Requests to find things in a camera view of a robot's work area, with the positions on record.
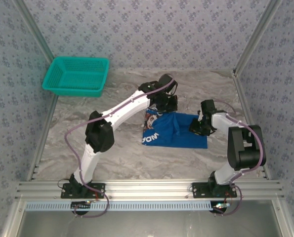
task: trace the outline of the white lettering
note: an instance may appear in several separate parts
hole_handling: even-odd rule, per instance
[[[153,134],[151,136],[143,137],[142,138],[142,143],[154,141],[154,140],[156,140],[158,138],[158,136],[159,136],[159,134],[158,133],[155,133],[155,134]]]
[[[152,140],[156,140],[158,138],[158,133],[155,133],[154,135],[151,136]]]

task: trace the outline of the black mounting bracket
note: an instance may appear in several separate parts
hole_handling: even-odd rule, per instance
[[[91,188],[98,189],[101,192],[105,192],[106,185],[104,183],[88,183]],[[82,192],[76,192],[75,186],[71,183],[63,184],[61,191],[62,199],[103,199],[104,196],[101,193],[96,193],[87,187],[82,186]]]
[[[219,185],[218,190],[211,190],[209,183],[192,183],[193,198],[236,198],[236,189],[231,188],[230,185]]]
[[[216,183],[215,172],[210,174],[208,182],[192,183],[193,198],[236,198],[236,188]]]

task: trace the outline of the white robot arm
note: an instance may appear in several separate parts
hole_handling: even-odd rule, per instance
[[[115,106],[114,108],[104,111],[101,115],[102,117],[104,115],[110,114],[112,111],[114,111],[116,108],[119,108],[123,104],[125,104],[127,101],[131,101],[133,98],[144,94],[143,91],[137,90],[135,93],[133,93],[132,96],[121,102],[119,105]],[[118,128],[119,125],[121,125],[125,120],[136,114],[137,112],[147,109],[150,106],[150,99],[147,98],[147,96],[142,96],[127,106],[124,106],[122,109],[116,111],[112,116],[109,116],[105,118],[106,123],[109,123],[110,126],[113,129],[113,132]],[[82,157],[81,167],[82,167],[82,174],[83,174],[83,180],[88,183],[92,180],[93,172],[96,168],[96,165],[99,161],[101,152],[94,152],[93,147],[90,145],[90,142],[87,142],[85,145],[85,151]],[[74,172],[74,177],[78,183],[81,182],[79,169],[77,169]]]
[[[202,189],[199,193],[205,193],[208,189],[211,197],[219,197],[232,190],[231,184],[235,179],[265,164],[264,142],[258,125],[247,126],[236,121],[227,112],[217,110],[213,100],[203,101],[201,107],[202,119],[194,119],[189,130],[206,136],[216,130],[223,132],[228,138],[228,162],[210,175],[207,184],[199,183],[196,190]]]

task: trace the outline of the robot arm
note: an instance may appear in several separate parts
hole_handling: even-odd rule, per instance
[[[192,121],[190,131],[209,136],[216,130],[220,130],[228,137],[228,162],[221,169],[211,174],[210,182],[213,186],[229,185],[244,172],[258,164],[260,147],[253,134],[247,128],[235,123],[227,112],[217,110],[213,100],[203,101],[201,107],[203,117]],[[249,127],[261,141],[263,159],[260,165],[264,165],[266,156],[261,128],[258,125],[250,125]]]
[[[163,90],[152,93],[165,85]],[[118,104],[117,106],[99,113],[94,111],[89,120],[105,117],[96,122],[87,125],[86,146],[81,161],[82,176],[85,183],[92,180],[93,172],[99,161],[101,153],[109,150],[114,144],[114,131],[125,120],[147,109],[151,105],[156,105],[157,110],[161,112],[172,112],[177,110],[177,96],[171,91],[177,87],[172,77],[164,74],[159,81],[152,81],[142,84],[129,98]],[[80,171],[77,169],[70,177],[70,183],[80,189],[82,181]]]

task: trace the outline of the black cable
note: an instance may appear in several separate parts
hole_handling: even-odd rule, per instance
[[[59,182],[60,182],[61,180],[69,180],[69,179],[60,179],[60,180],[58,181],[58,183],[57,183],[58,187],[61,188],[61,189],[63,189],[63,187],[60,187],[60,186],[59,186]]]

